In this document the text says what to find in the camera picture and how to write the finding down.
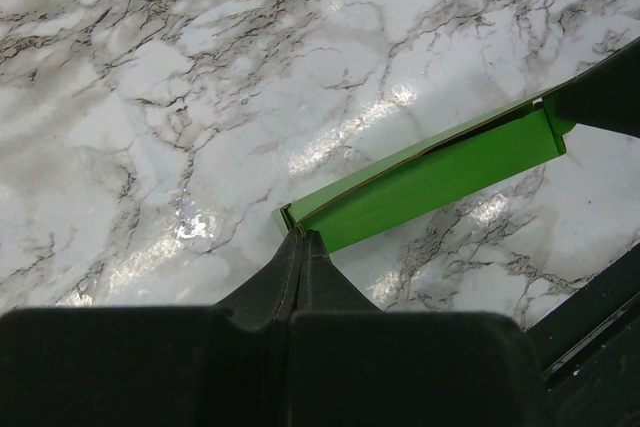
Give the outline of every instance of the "white marble surface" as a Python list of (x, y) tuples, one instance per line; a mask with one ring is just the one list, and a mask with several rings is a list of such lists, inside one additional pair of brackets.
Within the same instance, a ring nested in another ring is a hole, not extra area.
[[(0, 311), (212, 303), (269, 218), (640, 35), (640, 0), (0, 0)], [(539, 320), (638, 241), (640, 143), (336, 253), (391, 309)]]

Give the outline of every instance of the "black plastic object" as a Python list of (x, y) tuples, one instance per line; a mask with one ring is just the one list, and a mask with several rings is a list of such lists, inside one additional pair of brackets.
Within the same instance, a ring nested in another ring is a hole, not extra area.
[(0, 319), (0, 425), (550, 426), (531, 344), (492, 314), (383, 314), (293, 230), (214, 307)]
[(640, 38), (562, 87), (556, 115), (640, 137)]
[(639, 269), (640, 245), (527, 333), (562, 427), (640, 425)]

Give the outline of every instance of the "black plastic part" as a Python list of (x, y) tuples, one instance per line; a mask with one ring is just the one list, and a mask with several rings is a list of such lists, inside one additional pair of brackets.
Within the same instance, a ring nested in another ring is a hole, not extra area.
[(320, 232), (308, 231), (297, 310), (381, 311), (333, 265)]
[(548, 426), (531, 352), (496, 315), (380, 313), (293, 231), (214, 307), (4, 316), (0, 425)]
[(545, 376), (639, 292), (640, 245), (637, 245), (529, 329), (527, 335)]
[(527, 333), (561, 427), (640, 425), (639, 272), (640, 245)]
[(640, 137), (640, 39), (560, 89), (556, 115), (579, 124)]
[(555, 425), (531, 346), (503, 316), (302, 311), (287, 370), (289, 426)]
[[(0, 425), (207, 425), (259, 394), (259, 365), (210, 307), (16, 311), (0, 319)], [(212, 372), (224, 389), (207, 398)]]
[(610, 427), (624, 422), (640, 401), (640, 302), (550, 381), (549, 401), (561, 426)]

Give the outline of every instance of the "green cardboard box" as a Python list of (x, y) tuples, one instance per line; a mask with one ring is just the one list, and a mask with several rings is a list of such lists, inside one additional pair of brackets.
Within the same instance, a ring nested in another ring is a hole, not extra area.
[(561, 87), (418, 142), (277, 209), (274, 218), (283, 233), (319, 231), (334, 252), (558, 157), (574, 125), (554, 116)]

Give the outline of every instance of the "gray marble veining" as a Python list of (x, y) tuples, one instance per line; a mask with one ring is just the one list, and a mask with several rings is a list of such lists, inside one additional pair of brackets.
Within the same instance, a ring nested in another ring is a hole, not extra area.
[[(565, 80), (640, 0), (0, 0), (0, 309), (212, 303), (275, 207)], [(386, 309), (524, 327), (638, 241), (640, 144), (569, 153), (334, 255)]]

